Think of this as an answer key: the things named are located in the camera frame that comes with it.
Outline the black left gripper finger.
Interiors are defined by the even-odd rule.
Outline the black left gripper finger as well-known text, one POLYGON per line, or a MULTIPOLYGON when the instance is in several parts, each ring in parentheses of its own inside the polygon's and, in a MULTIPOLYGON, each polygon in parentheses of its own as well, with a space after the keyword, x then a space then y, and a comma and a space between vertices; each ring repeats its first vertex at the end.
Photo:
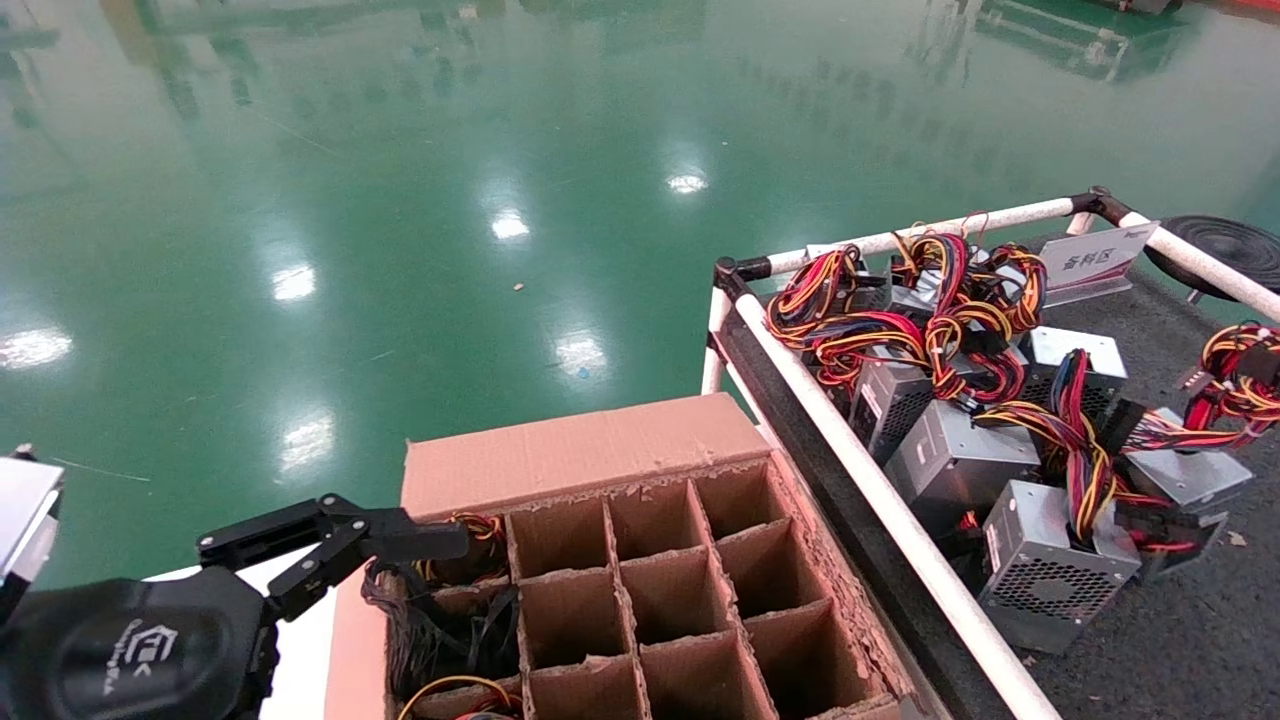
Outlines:
POLYGON ((460 521, 417 524, 403 507, 364 509, 324 495, 212 530, 197 548, 202 568, 229 571, 305 550, 268 584, 275 619, 293 621, 371 560, 462 559, 468 543, 460 521))

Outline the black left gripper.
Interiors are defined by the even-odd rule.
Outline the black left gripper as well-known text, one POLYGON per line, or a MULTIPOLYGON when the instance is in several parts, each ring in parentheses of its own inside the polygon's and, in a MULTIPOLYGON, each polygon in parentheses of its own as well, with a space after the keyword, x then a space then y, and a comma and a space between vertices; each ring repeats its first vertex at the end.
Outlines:
POLYGON ((255 719, 279 618, 223 568, 27 594, 3 624, 3 716, 255 719))

